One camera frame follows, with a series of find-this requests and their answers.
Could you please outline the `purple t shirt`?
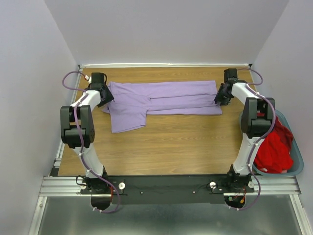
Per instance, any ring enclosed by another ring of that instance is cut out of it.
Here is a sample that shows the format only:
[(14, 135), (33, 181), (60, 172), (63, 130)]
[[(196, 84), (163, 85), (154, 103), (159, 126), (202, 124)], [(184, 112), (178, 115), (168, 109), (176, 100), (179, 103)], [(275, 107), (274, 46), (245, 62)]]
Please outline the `purple t shirt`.
[(110, 82), (114, 99), (103, 112), (111, 117), (112, 133), (146, 126), (147, 115), (221, 115), (214, 101), (215, 81), (116, 83)]

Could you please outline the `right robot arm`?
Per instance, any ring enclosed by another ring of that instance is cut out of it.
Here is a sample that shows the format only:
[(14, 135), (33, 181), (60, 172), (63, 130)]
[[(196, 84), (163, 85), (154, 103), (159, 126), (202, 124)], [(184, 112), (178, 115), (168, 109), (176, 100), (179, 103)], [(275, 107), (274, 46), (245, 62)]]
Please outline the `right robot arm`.
[(248, 186), (259, 147), (272, 132), (276, 121), (275, 100), (253, 90), (251, 84), (238, 78), (237, 71), (234, 68), (224, 70), (224, 82), (214, 99), (216, 104), (228, 105), (231, 99), (237, 98), (244, 105), (240, 117), (243, 139), (239, 153), (226, 176), (210, 183), (216, 193), (239, 192)]

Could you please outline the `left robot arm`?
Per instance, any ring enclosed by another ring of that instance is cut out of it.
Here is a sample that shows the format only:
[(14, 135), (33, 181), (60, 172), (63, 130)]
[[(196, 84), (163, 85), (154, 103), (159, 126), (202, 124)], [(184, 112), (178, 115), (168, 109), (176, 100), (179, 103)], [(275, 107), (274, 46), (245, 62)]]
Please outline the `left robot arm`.
[(91, 76), (77, 73), (83, 76), (88, 86), (85, 89), (71, 88), (65, 84), (65, 79), (73, 72), (64, 76), (62, 85), (72, 91), (81, 91), (82, 95), (71, 105), (60, 108), (61, 140), (77, 154), (83, 165), (85, 176), (80, 186), (103, 194), (114, 189), (107, 180), (105, 167), (100, 163), (94, 148), (95, 127), (92, 111), (113, 101), (113, 95), (107, 86), (107, 76), (104, 73), (93, 72)]

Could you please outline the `dark red t shirt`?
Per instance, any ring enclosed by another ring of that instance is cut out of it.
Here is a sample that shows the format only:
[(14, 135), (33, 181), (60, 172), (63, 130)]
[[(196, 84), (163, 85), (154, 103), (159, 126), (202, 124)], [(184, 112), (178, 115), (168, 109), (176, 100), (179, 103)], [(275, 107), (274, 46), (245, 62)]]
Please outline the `dark red t shirt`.
[(290, 154), (293, 142), (293, 134), (285, 127), (279, 117), (276, 117), (274, 128), (270, 134), (271, 143), (284, 154)]

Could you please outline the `teal plastic basket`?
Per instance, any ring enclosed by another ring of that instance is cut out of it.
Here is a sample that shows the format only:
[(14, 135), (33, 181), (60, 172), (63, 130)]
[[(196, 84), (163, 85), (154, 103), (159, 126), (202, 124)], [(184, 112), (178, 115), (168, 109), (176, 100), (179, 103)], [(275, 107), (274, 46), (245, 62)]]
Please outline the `teal plastic basket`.
[[(282, 113), (280, 113), (279, 111), (275, 111), (275, 113), (276, 113), (276, 117), (279, 117), (279, 120), (281, 121), (281, 123), (291, 131), (289, 124), (288, 124), (287, 120), (285, 119), (285, 117), (282, 115)], [(293, 166), (286, 173), (281, 173), (281, 174), (264, 173), (264, 172), (261, 172), (260, 170), (258, 170), (254, 163), (252, 166), (252, 170), (255, 170), (256, 173), (261, 174), (263, 176), (272, 176), (272, 177), (274, 177), (274, 176), (275, 177), (276, 176), (295, 176), (295, 175), (298, 175), (299, 173), (301, 173), (301, 171), (303, 170), (303, 167), (304, 167), (304, 163), (303, 163), (303, 159), (302, 159), (302, 156), (300, 154), (299, 148), (297, 146), (296, 140), (294, 138), (293, 138), (293, 142), (292, 142), (291, 158), (293, 159)]]

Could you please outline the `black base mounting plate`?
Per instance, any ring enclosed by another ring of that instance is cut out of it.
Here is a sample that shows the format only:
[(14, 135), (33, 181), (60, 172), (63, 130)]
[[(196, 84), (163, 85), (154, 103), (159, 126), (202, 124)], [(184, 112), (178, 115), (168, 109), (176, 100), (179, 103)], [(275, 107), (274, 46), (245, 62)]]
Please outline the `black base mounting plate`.
[(145, 175), (76, 177), (81, 194), (91, 196), (92, 206), (107, 209), (113, 205), (144, 204), (223, 204), (228, 195), (238, 201), (254, 192), (250, 175), (234, 173), (205, 175)]

